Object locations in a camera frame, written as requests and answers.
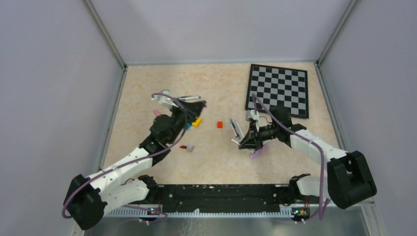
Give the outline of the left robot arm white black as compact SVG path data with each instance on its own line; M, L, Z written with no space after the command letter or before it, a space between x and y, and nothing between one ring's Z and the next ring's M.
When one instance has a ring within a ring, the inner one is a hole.
M142 200L154 202L158 191L152 178L126 181L161 162L206 105L204 100L178 101L170 106L170 115L154 118L150 134L123 159L87 177L75 176L63 202L62 217L72 218L82 230L88 230L117 208Z

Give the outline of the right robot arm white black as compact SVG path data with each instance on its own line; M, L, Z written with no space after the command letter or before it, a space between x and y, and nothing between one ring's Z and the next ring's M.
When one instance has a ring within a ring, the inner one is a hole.
M308 196L315 196L346 209L377 194L375 181L361 152L348 152L327 144L305 126L294 124L288 108L282 105L272 106L269 112L272 123L265 126L260 126L257 111L247 112L249 128L238 141L238 148L257 153L268 141L278 139L318 163L320 177L302 174L290 180L288 195L293 202L301 203Z

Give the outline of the pink eraser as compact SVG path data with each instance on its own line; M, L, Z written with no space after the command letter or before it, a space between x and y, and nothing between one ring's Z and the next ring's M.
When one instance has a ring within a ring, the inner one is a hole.
M156 117L161 115L161 113L157 109L153 110L153 113Z

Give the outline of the blue teal pen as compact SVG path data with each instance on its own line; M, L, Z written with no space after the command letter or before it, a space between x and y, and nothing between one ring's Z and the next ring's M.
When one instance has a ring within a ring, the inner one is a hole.
M230 119L230 125L231 125L231 128L232 128L233 132L234 132L235 137L240 139L240 134L239 134L239 132L237 130L237 127L235 126L235 123L233 122L232 119Z

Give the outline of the pink highlighter pen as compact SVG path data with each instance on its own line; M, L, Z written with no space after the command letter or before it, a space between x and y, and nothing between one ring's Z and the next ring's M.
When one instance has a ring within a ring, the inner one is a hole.
M250 156L251 159L255 159L255 158L261 156L262 154L264 154L268 150L269 150L269 146L263 146L261 149L258 149L256 151L254 151L249 156Z

